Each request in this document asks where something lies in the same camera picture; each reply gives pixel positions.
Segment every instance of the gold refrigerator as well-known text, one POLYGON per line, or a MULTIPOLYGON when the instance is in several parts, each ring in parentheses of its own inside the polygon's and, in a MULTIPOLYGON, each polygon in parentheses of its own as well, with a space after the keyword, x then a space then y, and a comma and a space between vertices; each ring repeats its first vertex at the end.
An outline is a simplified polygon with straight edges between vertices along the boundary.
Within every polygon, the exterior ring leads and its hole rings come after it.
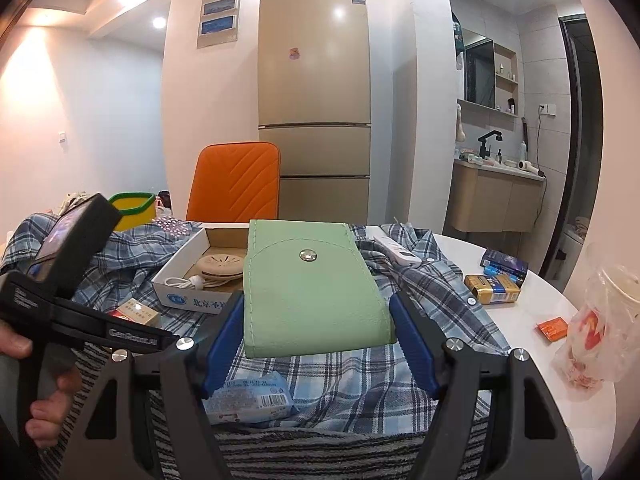
POLYGON ((366 0, 260 0, 260 140, 282 155, 280 218, 366 224, 366 0))

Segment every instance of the white remote control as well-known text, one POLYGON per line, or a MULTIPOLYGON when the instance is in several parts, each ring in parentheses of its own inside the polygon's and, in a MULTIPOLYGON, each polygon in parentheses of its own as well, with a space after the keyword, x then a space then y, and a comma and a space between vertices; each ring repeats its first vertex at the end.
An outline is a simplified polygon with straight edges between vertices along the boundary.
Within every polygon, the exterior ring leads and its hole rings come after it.
POLYGON ((384 245, 393 255, 393 260, 401 267, 419 267, 422 260, 406 247, 389 238, 378 226, 367 226, 367 236, 384 245))

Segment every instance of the white open box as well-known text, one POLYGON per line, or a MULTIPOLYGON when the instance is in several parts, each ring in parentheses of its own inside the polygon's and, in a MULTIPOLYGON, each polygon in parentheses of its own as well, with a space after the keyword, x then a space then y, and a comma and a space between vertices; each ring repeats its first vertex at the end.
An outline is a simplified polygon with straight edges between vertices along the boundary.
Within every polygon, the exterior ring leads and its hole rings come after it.
POLYGON ((164 306, 218 314, 236 290, 242 290, 242 278, 207 290, 178 288, 164 284, 167 278, 190 278, 195 263, 207 254, 246 256, 249 224, 205 226, 185 243, 153 278, 154 289, 164 306))

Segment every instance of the barcode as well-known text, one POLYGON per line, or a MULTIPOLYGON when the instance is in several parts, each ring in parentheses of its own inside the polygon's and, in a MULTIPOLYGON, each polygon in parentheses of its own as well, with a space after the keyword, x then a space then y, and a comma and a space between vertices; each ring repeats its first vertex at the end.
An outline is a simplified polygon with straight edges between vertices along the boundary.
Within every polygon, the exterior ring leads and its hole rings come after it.
POLYGON ((509 293, 508 292, 504 292, 502 294, 494 294, 491 297, 491 302, 492 303, 500 303, 502 301, 507 301, 509 299, 509 293))
POLYGON ((260 396, 260 402, 263 408, 270 408, 271 406, 284 406, 287 403, 287 397, 283 394, 276 395, 262 395, 260 396))

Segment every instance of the blue plaid fabric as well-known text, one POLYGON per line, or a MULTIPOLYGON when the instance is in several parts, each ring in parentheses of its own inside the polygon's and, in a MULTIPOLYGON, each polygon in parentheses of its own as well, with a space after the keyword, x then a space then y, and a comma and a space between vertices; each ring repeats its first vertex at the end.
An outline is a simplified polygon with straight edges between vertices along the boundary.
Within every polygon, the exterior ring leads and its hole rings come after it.
MULTIPOLYGON (((15 232, 6 248, 0 273, 25 271, 56 217, 35 214, 15 232)), ((199 224, 185 222, 194 233, 199 224)), ((386 248, 366 237, 363 226, 353 226, 356 244, 387 300, 401 287, 449 337, 473 348, 505 354, 510 347, 484 308, 462 282, 460 269, 440 251, 433 234, 409 225, 383 226, 387 234, 423 260, 417 269, 391 263, 386 248)), ((114 232, 105 248, 92 259, 74 301, 109 311, 129 298, 161 312, 161 327, 179 335, 196 332, 204 316, 160 304, 151 280, 188 236, 169 234, 151 223, 126 232, 114 232)), ((298 412, 265 426, 315 428, 353 433, 417 433, 429 428, 437 402, 415 384, 399 344, 357 351, 292 358, 246 359, 242 345, 228 380, 258 378, 277 371, 289 384, 298 412)), ((480 392, 476 417, 488 414, 490 394, 480 392)), ((581 464, 583 478, 591 477, 581 464)))

